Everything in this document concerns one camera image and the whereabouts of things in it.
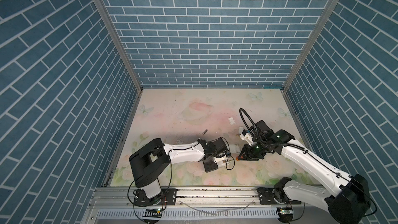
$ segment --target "metal corner post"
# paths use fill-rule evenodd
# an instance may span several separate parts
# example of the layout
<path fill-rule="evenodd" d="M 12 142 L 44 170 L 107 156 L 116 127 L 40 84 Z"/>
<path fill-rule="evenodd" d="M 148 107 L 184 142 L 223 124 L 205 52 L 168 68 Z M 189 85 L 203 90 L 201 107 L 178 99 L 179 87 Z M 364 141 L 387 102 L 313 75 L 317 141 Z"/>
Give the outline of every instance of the metal corner post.
<path fill-rule="evenodd" d="M 292 70 L 289 73 L 289 76 L 287 77 L 286 81 L 283 84 L 283 90 L 285 92 L 293 82 L 294 77 L 296 76 L 301 65 L 304 63 L 305 59 L 307 58 L 308 53 L 311 51 L 311 48 L 315 44 L 316 39 L 318 38 L 325 24 L 327 23 L 330 15 L 332 14 L 338 2 L 339 0 L 328 0 L 328 2 L 326 3 L 325 9 L 323 10 L 321 16 L 319 17 L 315 25 L 315 28 L 308 37 L 308 40 L 304 45 L 303 49 L 301 50 L 301 53 L 298 56 L 296 63 L 293 65 Z"/>
<path fill-rule="evenodd" d="M 105 4 L 103 3 L 102 0 L 93 0 L 95 6 L 97 7 L 98 13 L 101 16 L 102 21 L 105 24 L 105 27 L 107 28 L 109 35 L 112 38 L 113 43 L 115 44 L 115 47 L 117 51 L 119 52 L 119 55 L 124 63 L 124 65 L 127 68 L 127 71 L 130 74 L 130 77 L 137 88 L 138 92 L 142 91 L 142 87 L 140 84 L 140 81 L 138 80 L 134 70 L 132 69 L 131 62 L 129 60 L 129 57 L 127 56 L 126 50 L 124 49 L 122 42 L 119 38 L 119 35 L 116 32 L 115 26 L 112 23 L 111 17 L 109 16 L 109 13 L 105 7 Z"/>

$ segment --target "floral tabletop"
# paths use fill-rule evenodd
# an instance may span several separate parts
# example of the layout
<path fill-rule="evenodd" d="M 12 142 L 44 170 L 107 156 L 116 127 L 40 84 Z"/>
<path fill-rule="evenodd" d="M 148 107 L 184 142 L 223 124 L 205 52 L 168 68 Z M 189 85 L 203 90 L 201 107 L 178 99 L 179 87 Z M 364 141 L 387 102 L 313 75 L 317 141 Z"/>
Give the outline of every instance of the floral tabletop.
<path fill-rule="evenodd" d="M 229 144 L 242 148 L 245 142 L 239 137 L 238 129 L 244 124 L 239 108 L 245 109 L 254 122 L 264 120 L 274 131 L 284 129 L 302 142 L 278 89 L 145 89 L 111 187 L 130 185 L 133 176 L 129 157 L 155 138 L 168 144 L 187 144 L 198 138 L 224 137 Z M 235 124 L 228 121 L 230 117 Z M 206 173 L 202 162 L 176 163 L 171 185 L 270 185 L 285 176 L 301 183 L 318 183 L 295 163 L 269 153 L 258 162 L 236 161 L 231 171 L 221 167 Z M 162 186 L 167 186 L 169 181 L 170 166 L 159 177 Z"/>

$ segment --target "blue brick wall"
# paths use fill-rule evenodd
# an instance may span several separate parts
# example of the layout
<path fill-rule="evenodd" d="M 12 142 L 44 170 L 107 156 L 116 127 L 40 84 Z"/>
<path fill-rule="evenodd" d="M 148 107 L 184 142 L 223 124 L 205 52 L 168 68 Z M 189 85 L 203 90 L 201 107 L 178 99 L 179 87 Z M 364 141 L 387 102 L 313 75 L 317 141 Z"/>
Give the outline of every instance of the blue brick wall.
<path fill-rule="evenodd" d="M 340 0 L 287 93 L 315 152 L 398 223 L 398 0 Z"/>
<path fill-rule="evenodd" d="M 75 223 L 136 89 L 92 0 L 0 0 L 0 223 Z"/>
<path fill-rule="evenodd" d="M 144 87 L 276 87 L 327 0 L 103 0 Z"/>

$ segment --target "black mounting plate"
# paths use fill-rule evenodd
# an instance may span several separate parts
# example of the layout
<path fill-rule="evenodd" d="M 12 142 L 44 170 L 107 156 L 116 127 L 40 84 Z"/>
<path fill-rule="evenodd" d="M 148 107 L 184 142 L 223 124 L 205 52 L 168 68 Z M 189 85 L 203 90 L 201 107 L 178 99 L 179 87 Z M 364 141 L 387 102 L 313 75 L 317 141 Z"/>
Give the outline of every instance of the black mounting plate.
<path fill-rule="evenodd" d="M 150 204 L 151 201 L 154 199 L 159 198 L 166 189 L 162 189 L 160 194 L 153 198 L 148 198 L 147 195 L 145 194 L 145 191 L 143 189 L 137 189 L 134 197 L 134 205 L 136 206 L 146 206 Z M 168 189 L 166 193 L 164 194 L 166 197 L 167 205 L 176 205 L 176 196 L 177 196 L 177 189 Z M 162 201 L 158 201 L 157 203 L 153 205 L 162 205 Z"/>
<path fill-rule="evenodd" d="M 274 194 L 272 193 L 273 190 L 274 190 L 274 188 L 266 188 L 266 187 L 257 188 L 258 197 L 260 199 L 261 205 L 281 204 L 281 203 L 275 201 Z M 301 204 L 301 201 L 293 200 L 293 201 L 290 201 L 290 203 L 291 203 L 291 205 L 298 205 L 298 204 Z"/>

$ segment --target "brick wallpaper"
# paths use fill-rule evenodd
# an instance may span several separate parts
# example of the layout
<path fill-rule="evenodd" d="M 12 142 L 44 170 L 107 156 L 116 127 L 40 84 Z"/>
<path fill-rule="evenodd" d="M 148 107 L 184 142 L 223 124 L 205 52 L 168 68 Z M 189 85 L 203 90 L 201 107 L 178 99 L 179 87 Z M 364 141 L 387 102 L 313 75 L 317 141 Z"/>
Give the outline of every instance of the brick wallpaper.
<path fill-rule="evenodd" d="M 276 87 L 327 0 L 103 0 L 144 87 Z"/>
<path fill-rule="evenodd" d="M 92 0 L 0 0 L 0 223 L 75 223 L 136 89 Z"/>
<path fill-rule="evenodd" d="M 315 152 L 398 223 L 398 0 L 340 0 L 287 93 Z"/>

